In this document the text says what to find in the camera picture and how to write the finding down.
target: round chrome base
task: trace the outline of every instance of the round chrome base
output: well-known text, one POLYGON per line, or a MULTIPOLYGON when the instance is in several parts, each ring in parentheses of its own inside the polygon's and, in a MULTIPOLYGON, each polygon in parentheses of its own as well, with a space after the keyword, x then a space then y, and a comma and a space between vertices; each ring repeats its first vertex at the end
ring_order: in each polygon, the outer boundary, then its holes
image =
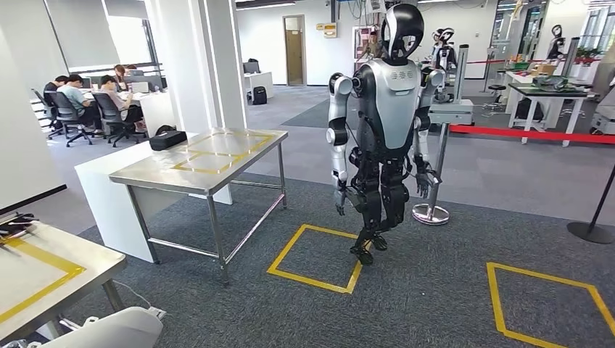
POLYGON ((412 216, 415 220, 425 225, 444 225, 448 222, 450 214, 441 207, 435 206, 432 218, 427 215, 429 204, 417 204, 412 207, 412 216))

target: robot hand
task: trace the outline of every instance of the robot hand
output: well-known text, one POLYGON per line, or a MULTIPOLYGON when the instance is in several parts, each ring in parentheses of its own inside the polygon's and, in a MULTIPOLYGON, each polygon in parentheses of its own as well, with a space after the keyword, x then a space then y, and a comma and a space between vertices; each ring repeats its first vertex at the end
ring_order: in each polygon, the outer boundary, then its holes
POLYGON ((340 182, 338 182, 338 189, 333 193, 333 200, 335 202, 335 209, 337 209, 337 213, 341 216, 346 215, 344 213, 344 203, 346 202, 346 184, 344 183, 342 187, 340 187, 340 182))
POLYGON ((435 183, 441 183, 438 172, 431 168, 428 162, 416 166, 416 193, 423 199, 429 195, 429 188, 434 187, 435 183))

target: black bag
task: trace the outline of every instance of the black bag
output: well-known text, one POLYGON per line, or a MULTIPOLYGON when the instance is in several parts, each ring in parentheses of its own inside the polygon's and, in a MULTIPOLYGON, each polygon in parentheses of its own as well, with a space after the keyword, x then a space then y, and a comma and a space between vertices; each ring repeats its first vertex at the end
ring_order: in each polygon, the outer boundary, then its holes
POLYGON ((252 105, 267 104, 267 91, 265 87, 254 87, 252 91, 252 105))
POLYGON ((168 132, 164 132, 160 135, 150 138, 149 146, 154 151, 160 151, 177 145, 182 141, 186 141, 187 138, 188 137, 186 136, 186 132, 178 130, 169 130, 168 132))
MULTIPOLYGON (((520 120, 527 120, 527 114, 529 113, 529 106, 532 104, 532 101, 528 98, 523 98, 517 104, 517 113, 515 118, 520 120)), ((536 103, 536 110, 534 111, 534 121, 542 121, 545 118, 545 114, 542 113, 542 107, 540 103, 536 103)))

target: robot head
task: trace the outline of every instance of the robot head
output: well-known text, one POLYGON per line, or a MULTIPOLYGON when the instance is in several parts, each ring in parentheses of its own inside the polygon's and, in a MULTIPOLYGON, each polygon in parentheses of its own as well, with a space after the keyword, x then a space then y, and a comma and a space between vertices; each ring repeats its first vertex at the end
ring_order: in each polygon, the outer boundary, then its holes
POLYGON ((453 37, 454 33, 455 31, 452 28, 442 29, 439 39, 443 44, 448 44, 448 41, 453 37))
POLYGON ((551 28, 551 33, 553 33, 553 36, 555 36, 556 38, 560 38, 562 34, 561 25, 554 25, 553 28, 551 28))
POLYGON ((390 59, 406 60, 423 40, 423 33, 421 12, 413 5, 397 4, 387 11, 382 23, 382 46, 390 59))
POLYGON ((436 43, 436 44, 438 44, 438 43, 439 43, 439 41, 440 41, 440 35, 442 35, 442 31, 443 31, 443 30, 444 30, 444 29, 442 29, 442 28, 438 28, 438 29, 436 29, 436 31, 434 31, 434 32, 432 33, 432 38, 434 39, 434 41, 435 41, 435 43, 436 43))

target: stainless steel table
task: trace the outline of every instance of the stainless steel table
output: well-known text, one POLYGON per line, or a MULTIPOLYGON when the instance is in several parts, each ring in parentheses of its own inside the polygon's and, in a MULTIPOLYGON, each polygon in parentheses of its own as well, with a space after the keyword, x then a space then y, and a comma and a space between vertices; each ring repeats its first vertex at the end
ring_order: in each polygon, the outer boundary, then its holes
POLYGON ((28 230, 0 241, 0 341, 57 324, 63 310, 98 286, 114 310, 124 308, 112 280, 126 267, 124 254, 44 223, 28 230))
POLYGON ((258 226, 269 216, 280 202, 286 209, 286 187, 284 185, 284 161, 282 141, 288 137, 284 130, 249 130, 212 128, 207 133, 193 136, 187 141, 153 154, 142 161, 129 165, 111 175, 111 181, 125 184, 148 247, 155 262, 159 262, 153 244, 165 245, 187 252, 193 252, 218 259, 222 282, 228 284, 227 265, 244 246, 258 226), (265 156, 273 148, 278 148, 280 166, 280 185, 235 181, 250 165, 265 156), (223 250, 223 234, 218 226, 213 195, 224 186, 258 186, 280 190, 281 193, 265 214, 248 231, 247 235, 235 246, 228 256, 223 250), (135 195, 135 187, 172 191, 183 194, 201 194, 207 197, 211 224, 217 253, 185 246, 172 241, 152 238, 149 235, 143 213, 135 195))

